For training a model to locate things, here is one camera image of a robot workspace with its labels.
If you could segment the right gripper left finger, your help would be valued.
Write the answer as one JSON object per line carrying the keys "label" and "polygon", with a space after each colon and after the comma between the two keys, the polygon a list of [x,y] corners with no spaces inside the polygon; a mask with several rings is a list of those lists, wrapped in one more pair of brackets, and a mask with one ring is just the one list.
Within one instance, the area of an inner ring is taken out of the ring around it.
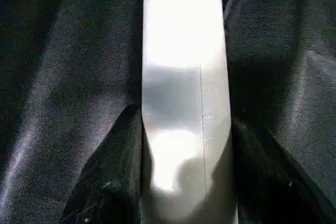
{"label": "right gripper left finger", "polygon": [[60,222],[139,223],[141,164],[141,111],[128,106],[88,159]]}

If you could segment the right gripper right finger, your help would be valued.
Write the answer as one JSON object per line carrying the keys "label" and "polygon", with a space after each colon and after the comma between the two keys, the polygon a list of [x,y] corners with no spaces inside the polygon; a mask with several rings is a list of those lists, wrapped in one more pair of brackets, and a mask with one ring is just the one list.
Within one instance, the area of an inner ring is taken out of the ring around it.
{"label": "right gripper right finger", "polygon": [[232,121],[239,223],[335,223],[335,207],[266,129]]}

